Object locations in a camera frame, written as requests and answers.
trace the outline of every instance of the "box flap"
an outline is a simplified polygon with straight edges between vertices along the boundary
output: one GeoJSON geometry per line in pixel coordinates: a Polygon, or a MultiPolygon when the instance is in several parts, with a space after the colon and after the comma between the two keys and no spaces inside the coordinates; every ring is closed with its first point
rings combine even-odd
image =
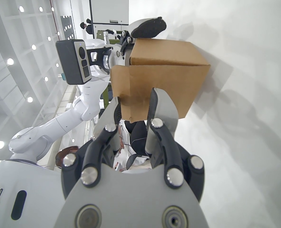
{"type": "Polygon", "coordinates": [[[164,39],[137,39],[131,65],[209,65],[191,42],[164,39]]]}
{"type": "Polygon", "coordinates": [[[152,88],[165,90],[184,118],[197,96],[210,65],[116,65],[111,69],[113,96],[121,98],[122,119],[147,119],[152,88]]]}

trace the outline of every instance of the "metal screw head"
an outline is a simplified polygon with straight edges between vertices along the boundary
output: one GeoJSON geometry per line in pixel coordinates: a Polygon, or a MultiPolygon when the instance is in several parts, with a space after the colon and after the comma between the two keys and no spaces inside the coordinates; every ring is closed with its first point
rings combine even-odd
{"type": "Polygon", "coordinates": [[[152,119],[151,124],[154,128],[161,128],[164,125],[163,121],[159,118],[152,119]]]}
{"type": "Polygon", "coordinates": [[[84,185],[93,184],[98,177],[98,171],[95,167],[87,167],[82,171],[80,179],[84,185]]]}
{"type": "Polygon", "coordinates": [[[68,155],[66,155],[63,159],[63,165],[65,167],[69,167],[72,166],[76,161],[76,155],[73,153],[70,153],[68,155]]]}
{"type": "Polygon", "coordinates": [[[107,132],[114,132],[116,130],[116,124],[114,123],[109,123],[105,126],[105,130],[107,132]]]}
{"type": "Polygon", "coordinates": [[[77,228],[98,228],[101,226],[102,213],[92,204],[83,207],[76,217],[77,228]]]}
{"type": "Polygon", "coordinates": [[[173,186],[181,186],[184,183],[184,175],[177,168],[171,168],[167,171],[167,180],[173,186]]]}
{"type": "Polygon", "coordinates": [[[191,161],[191,165],[195,169],[200,170],[200,169],[202,169],[204,167],[203,160],[200,157],[198,157],[198,156],[193,156],[190,161],[191,161]]]}
{"type": "Polygon", "coordinates": [[[187,228],[187,215],[181,208],[170,206],[163,213],[162,226],[163,228],[187,228]]]}

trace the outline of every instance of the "door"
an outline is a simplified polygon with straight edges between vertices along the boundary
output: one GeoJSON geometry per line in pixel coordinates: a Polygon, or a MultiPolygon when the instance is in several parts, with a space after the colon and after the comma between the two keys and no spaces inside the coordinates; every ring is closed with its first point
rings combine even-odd
{"type": "Polygon", "coordinates": [[[92,22],[128,24],[129,0],[91,0],[92,22]]]}

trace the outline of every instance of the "white floor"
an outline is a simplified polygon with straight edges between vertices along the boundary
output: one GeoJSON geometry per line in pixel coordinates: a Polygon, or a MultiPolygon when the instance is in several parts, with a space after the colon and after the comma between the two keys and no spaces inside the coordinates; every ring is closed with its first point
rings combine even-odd
{"type": "Polygon", "coordinates": [[[205,162],[210,227],[281,228],[281,0],[130,0],[129,14],[162,16],[159,38],[211,64],[175,135],[205,162]]]}

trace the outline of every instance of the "brown cardboard box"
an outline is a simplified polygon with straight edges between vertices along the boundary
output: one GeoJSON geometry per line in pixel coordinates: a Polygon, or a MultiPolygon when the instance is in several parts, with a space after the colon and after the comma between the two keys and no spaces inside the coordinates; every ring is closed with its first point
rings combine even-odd
{"type": "Polygon", "coordinates": [[[161,39],[137,39],[130,62],[112,67],[111,85],[131,123],[147,119],[152,88],[165,90],[184,118],[210,68],[192,43],[161,39]]]}

